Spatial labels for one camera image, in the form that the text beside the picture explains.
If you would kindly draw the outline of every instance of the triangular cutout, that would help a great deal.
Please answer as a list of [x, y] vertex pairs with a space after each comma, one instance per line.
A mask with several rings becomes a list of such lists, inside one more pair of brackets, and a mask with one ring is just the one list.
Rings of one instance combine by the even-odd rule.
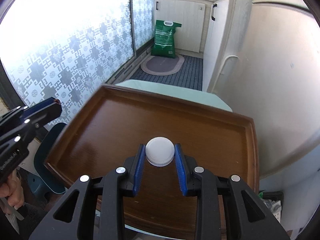
[[66, 223], [70, 223], [72, 221], [72, 216], [75, 211], [78, 196], [78, 190], [72, 192], [69, 198], [63, 203], [63, 205], [60, 206], [60, 208], [54, 214], [53, 218]]
[[249, 194], [245, 191], [241, 191], [241, 195], [244, 201], [244, 206], [247, 211], [247, 216], [249, 222], [259, 221], [265, 218], [263, 211], [259, 208], [259, 206], [255, 203], [255, 201], [249, 196]]

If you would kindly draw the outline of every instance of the light green table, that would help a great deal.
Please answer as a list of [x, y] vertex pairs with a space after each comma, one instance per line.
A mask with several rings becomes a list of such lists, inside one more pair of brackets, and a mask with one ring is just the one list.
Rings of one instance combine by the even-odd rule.
[[232, 109], [225, 102], [223, 102], [217, 95], [202, 92], [199, 90], [135, 79], [129, 79], [116, 85], [153, 92], [169, 97], [180, 98], [191, 102], [196, 102], [202, 105], [213, 106], [215, 108], [220, 108], [222, 110], [232, 112]]

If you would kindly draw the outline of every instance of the black cabinet handle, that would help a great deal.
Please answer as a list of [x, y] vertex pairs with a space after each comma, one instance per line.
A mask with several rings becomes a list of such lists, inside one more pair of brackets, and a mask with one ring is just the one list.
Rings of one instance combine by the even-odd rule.
[[212, 7], [212, 13], [211, 13], [211, 20], [215, 21], [216, 19], [213, 17], [214, 16], [214, 8], [217, 7], [217, 4], [215, 3]]

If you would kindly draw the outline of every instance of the striped carpet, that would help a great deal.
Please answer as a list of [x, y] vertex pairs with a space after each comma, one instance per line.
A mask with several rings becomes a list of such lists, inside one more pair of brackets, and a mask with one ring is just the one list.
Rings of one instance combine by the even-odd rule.
[[130, 79], [157, 82], [178, 87], [202, 90], [202, 58], [182, 55], [185, 60], [181, 69], [169, 76], [155, 76], [145, 73], [141, 67]]

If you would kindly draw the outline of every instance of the human hand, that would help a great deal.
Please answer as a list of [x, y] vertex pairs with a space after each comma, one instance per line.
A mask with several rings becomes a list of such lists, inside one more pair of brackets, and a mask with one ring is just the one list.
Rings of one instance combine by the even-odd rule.
[[[7, 181], [0, 186], [0, 197], [8, 197], [8, 204], [16, 210], [24, 204], [23, 189], [17, 177], [17, 170], [14, 170]], [[4, 205], [1, 205], [1, 209], [5, 214], [11, 214], [11, 211]]]

